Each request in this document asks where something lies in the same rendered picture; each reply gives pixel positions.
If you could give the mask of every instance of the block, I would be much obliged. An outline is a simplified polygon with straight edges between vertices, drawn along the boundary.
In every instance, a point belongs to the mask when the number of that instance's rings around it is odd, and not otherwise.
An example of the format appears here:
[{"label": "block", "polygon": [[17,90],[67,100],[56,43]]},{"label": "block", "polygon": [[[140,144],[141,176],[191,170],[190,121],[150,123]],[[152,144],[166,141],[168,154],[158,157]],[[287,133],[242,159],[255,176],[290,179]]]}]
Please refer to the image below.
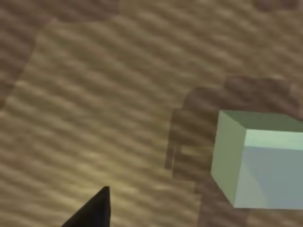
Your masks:
[{"label": "block", "polygon": [[303,123],[220,111],[211,175],[235,208],[303,209]]}]

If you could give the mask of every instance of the cube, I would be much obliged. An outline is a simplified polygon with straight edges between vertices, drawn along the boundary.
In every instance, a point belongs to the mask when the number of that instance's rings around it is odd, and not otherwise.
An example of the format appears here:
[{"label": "cube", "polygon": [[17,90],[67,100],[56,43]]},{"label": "cube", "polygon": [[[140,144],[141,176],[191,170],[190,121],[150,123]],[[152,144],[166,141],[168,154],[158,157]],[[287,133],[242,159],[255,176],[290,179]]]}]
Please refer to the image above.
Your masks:
[{"label": "cube", "polygon": [[211,175],[235,208],[303,209],[303,123],[220,111]]}]

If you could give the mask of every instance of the box front face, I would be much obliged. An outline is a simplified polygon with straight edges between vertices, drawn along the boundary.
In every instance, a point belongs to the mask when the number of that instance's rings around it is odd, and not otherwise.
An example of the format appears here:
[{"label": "box front face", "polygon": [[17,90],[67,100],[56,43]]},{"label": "box front face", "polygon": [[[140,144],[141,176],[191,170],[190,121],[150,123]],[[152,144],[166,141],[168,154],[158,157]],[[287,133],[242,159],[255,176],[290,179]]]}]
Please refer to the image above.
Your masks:
[{"label": "box front face", "polygon": [[234,207],[303,209],[303,150],[246,146]]}]

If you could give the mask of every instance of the black object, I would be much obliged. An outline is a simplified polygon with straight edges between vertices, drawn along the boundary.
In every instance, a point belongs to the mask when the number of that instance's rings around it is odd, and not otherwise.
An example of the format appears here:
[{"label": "black object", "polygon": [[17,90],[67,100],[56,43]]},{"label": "black object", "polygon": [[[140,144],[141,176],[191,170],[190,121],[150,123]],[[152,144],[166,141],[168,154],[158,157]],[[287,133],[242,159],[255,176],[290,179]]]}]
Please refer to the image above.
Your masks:
[{"label": "black object", "polygon": [[110,214],[110,190],[104,187],[62,227],[109,227]]}]

